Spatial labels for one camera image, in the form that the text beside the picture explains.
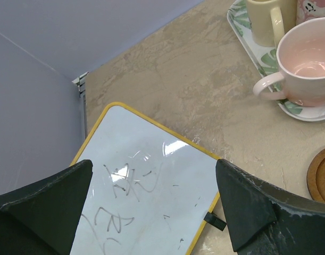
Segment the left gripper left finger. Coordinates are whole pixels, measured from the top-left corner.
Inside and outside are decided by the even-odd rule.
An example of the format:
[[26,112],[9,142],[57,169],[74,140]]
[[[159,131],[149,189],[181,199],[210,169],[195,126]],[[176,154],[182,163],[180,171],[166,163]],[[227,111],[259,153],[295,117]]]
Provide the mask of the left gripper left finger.
[[69,254],[92,175],[82,160],[0,195],[0,254]]

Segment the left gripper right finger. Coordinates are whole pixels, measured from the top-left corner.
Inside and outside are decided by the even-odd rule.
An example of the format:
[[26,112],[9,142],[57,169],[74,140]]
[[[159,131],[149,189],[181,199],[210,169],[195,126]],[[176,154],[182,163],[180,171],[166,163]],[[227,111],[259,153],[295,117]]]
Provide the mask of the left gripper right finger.
[[225,159],[216,181],[238,254],[325,254],[325,204],[261,180]]

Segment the brown ringed wooden saucer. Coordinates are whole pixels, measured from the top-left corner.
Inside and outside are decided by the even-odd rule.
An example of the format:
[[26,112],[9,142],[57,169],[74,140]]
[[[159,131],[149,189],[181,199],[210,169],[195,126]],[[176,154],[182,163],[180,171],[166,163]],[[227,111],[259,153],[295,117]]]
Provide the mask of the brown ringed wooden saucer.
[[325,148],[311,161],[306,181],[311,198],[325,203]]

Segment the floral serving tray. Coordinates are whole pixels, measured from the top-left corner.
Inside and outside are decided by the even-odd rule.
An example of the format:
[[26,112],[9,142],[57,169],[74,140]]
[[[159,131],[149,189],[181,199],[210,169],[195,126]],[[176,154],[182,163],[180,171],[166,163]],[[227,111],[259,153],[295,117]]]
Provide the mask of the floral serving tray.
[[[276,49],[274,47],[260,46],[253,40],[245,1],[234,1],[228,9],[227,20],[260,76],[265,77],[277,72]],[[295,119],[305,122],[325,120],[325,106],[299,106],[287,99],[279,100],[277,103],[287,115]]]

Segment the yellow mug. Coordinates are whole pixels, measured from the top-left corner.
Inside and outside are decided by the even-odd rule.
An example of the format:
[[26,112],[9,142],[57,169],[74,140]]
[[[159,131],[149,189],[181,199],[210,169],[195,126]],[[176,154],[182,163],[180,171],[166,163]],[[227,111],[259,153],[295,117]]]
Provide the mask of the yellow mug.
[[278,47],[282,37],[296,25],[294,0],[246,0],[253,40],[261,46]]

